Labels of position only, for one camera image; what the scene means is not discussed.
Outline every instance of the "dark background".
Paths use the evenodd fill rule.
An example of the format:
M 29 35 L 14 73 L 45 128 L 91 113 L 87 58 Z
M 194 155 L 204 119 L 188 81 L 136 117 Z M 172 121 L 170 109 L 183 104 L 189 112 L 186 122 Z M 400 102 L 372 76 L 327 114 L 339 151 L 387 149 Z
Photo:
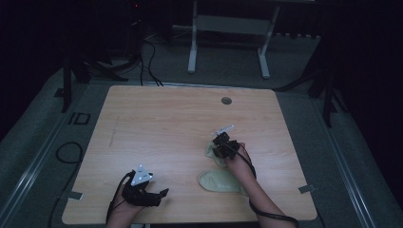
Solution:
M 260 4 L 273 8 L 273 4 L 258 0 L 247 4 L 239 1 L 238 5 L 228 1 L 201 2 L 200 10 L 207 13 L 246 17 L 266 17 L 266 8 Z M 150 5 L 143 6 L 148 23 L 168 39 L 171 25 L 191 25 L 192 1 L 155 0 L 147 4 Z M 335 66 L 336 87 L 402 205 L 403 3 L 281 4 L 275 32 L 290 33 L 292 37 L 321 36 L 321 50 L 311 63 L 330 59 Z M 18 121 L 48 77 L 60 69 L 71 47 L 94 60 L 107 62 L 107 50 L 125 46 L 122 35 L 127 33 L 127 23 L 132 19 L 126 4 L 117 0 L 2 0 L 0 139 Z

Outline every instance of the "white table leg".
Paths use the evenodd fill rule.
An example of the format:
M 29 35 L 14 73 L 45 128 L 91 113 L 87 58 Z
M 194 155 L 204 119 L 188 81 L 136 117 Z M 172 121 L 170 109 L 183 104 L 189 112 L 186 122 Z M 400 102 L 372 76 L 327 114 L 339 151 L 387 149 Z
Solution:
M 189 65 L 187 67 L 188 73 L 194 73 L 196 70 L 196 58 L 198 55 L 197 38 L 197 20 L 198 20 L 198 1 L 193 1 L 193 26 L 192 26 L 192 47 L 190 48 Z
M 258 48 L 261 76 L 264 79 L 270 78 L 269 67 L 267 66 L 267 60 L 266 60 L 266 50 L 267 50 L 267 47 L 269 46 L 270 38 L 272 37 L 272 34 L 273 34 L 273 29 L 275 28 L 276 20 L 278 17 L 278 12 L 279 12 L 279 7 L 276 7 L 275 11 L 273 13 L 273 16 L 272 16 L 272 20 L 270 21 L 270 26 L 267 29 L 264 44 L 262 47 Z

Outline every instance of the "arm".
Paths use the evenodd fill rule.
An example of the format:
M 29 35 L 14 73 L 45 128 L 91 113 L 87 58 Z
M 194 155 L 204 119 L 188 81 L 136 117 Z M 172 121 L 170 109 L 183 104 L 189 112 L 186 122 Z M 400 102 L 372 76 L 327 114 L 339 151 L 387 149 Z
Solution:
M 124 187 L 124 185 L 121 187 L 121 190 L 114 201 L 115 209 L 113 209 L 110 214 L 109 220 L 106 224 L 106 228 L 130 227 L 137 214 L 139 214 L 144 209 L 144 207 L 142 206 L 135 206 L 125 202 L 125 199 L 122 197 L 122 190 L 124 189 Z
M 244 150 L 244 143 L 241 143 L 238 151 L 245 159 L 250 161 L 250 158 Z M 248 193 L 249 200 L 262 212 L 283 215 L 284 213 L 273 203 L 269 196 L 264 192 L 259 183 L 256 181 L 248 164 L 241 159 L 240 156 L 235 156 L 233 160 L 225 159 L 225 163 L 231 173 L 238 179 L 245 191 Z M 295 228 L 294 224 L 289 221 L 278 220 L 259 216 L 258 221 L 262 228 Z

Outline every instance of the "small white object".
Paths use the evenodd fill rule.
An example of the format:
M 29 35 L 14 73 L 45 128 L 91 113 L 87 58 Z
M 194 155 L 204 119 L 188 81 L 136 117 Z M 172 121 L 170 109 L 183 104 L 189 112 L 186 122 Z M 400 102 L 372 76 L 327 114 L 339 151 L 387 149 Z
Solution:
M 146 181 L 151 181 L 152 176 L 144 169 L 143 165 L 139 165 L 139 168 L 136 171 L 136 174 L 131 181 L 131 186 L 141 184 Z
M 235 126 L 234 126 L 233 124 L 231 124 L 231 125 L 229 125 L 229 126 L 223 127 L 222 129 L 220 129 L 220 130 L 214 132 L 212 135 L 217 135 L 217 136 L 219 136 L 219 135 L 222 134 L 223 132 L 229 131 L 229 130 L 231 130 L 231 129 L 234 128 L 234 127 L 235 127 Z

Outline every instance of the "floor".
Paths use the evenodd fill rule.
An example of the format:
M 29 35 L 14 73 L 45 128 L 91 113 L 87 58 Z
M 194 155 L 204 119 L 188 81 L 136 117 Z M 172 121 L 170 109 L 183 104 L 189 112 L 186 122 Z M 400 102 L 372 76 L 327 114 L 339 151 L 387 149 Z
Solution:
M 143 57 L 151 61 L 153 75 L 166 86 L 236 86 L 271 89 L 284 86 L 301 75 L 318 39 L 275 36 L 267 61 L 272 77 L 260 77 L 256 44 L 259 37 L 234 42 L 216 42 L 220 34 L 201 34 L 196 72 L 187 73 L 190 51 L 189 30 L 178 28 L 170 44 L 150 33 Z M 124 60 L 115 58 L 114 63 Z M 139 85 L 137 66 L 119 72 L 128 82 L 115 82 L 92 71 L 88 85 L 73 82 L 73 103 L 61 113 L 62 100 L 54 92 L 63 86 L 62 71 L 52 76 L 31 103 L 21 120 L 0 143 L 1 219 L 4 227 L 73 227 L 62 222 L 66 194 L 61 196 L 74 165 L 60 163 L 57 148 L 74 141 L 84 150 L 90 140 L 107 90 L 112 85 Z M 155 86 L 148 73 L 144 85 Z M 277 93 L 278 101 L 302 170 L 323 218 L 302 221 L 301 227 L 403 227 L 403 215 L 380 175 L 353 118 L 335 104 L 332 128 L 321 118 L 323 101 L 311 99 L 306 91 L 310 83 Z M 73 113 L 90 114 L 87 125 L 68 124 Z M 77 159 L 77 153 L 67 155 Z M 66 185 L 70 189 L 72 182 Z M 170 224 L 151 227 L 241 227 L 245 224 Z M 74 227 L 103 227 L 102 224 Z

